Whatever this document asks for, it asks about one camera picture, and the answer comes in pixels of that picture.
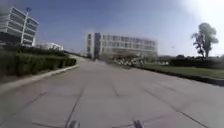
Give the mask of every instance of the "green hedge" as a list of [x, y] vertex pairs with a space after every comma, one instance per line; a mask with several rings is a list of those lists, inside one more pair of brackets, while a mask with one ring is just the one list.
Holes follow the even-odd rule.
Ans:
[[39, 56], [0, 52], [0, 76], [24, 76], [44, 70], [54, 70], [76, 64], [75, 59], [56, 56]]
[[221, 58], [175, 58], [169, 62], [171, 66], [224, 69]]
[[16, 53], [26, 53], [26, 54], [33, 54], [33, 55], [52, 55], [52, 56], [60, 56], [60, 57], [68, 57], [64, 51], [58, 50], [45, 50], [35, 47], [25, 47], [25, 46], [16, 46], [16, 45], [5, 45], [3, 46], [4, 50]]

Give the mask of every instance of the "sky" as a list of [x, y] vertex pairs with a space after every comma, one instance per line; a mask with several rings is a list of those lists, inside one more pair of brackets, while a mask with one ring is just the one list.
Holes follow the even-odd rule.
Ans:
[[211, 55], [224, 54], [224, 0], [0, 0], [14, 5], [38, 26], [37, 42], [81, 52], [88, 31], [143, 37], [158, 42], [159, 55], [195, 56], [191, 34], [201, 22], [217, 30]]

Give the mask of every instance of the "lawn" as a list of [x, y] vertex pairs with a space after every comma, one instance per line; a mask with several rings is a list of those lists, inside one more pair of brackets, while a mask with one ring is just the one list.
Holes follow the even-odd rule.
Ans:
[[204, 76], [217, 79], [224, 79], [224, 70], [220, 69], [205, 69], [205, 68], [195, 68], [195, 67], [173, 67], [173, 66], [160, 66], [148, 64], [145, 65], [147, 69], [152, 69], [156, 71], [172, 72], [177, 74], [184, 74], [189, 76]]

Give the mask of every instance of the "road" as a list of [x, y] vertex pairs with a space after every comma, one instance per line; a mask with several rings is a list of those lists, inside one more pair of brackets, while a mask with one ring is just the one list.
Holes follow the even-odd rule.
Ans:
[[223, 128], [224, 88], [102, 62], [0, 95], [0, 128]]

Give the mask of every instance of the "white building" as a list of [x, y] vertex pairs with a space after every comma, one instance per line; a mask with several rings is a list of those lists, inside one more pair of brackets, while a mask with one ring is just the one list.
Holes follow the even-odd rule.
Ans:
[[22, 45], [34, 46], [39, 23], [15, 7], [0, 9], [0, 32], [21, 38]]
[[58, 45], [56, 43], [36, 44], [36, 47], [41, 49], [54, 49], [59, 51], [64, 50], [64, 48], [61, 45]]
[[88, 33], [86, 35], [86, 54], [91, 58], [116, 54], [134, 54], [142, 57], [157, 56], [157, 42], [138, 37]]

